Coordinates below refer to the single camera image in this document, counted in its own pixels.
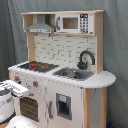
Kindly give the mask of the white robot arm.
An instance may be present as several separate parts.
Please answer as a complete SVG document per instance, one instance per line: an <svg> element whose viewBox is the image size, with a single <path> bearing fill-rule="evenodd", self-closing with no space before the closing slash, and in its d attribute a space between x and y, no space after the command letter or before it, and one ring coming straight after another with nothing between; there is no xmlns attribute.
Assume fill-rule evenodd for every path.
<svg viewBox="0 0 128 128"><path fill-rule="evenodd" d="M12 80L0 82L0 128L37 128L29 119L17 116L13 97L25 97L29 90Z"/></svg>

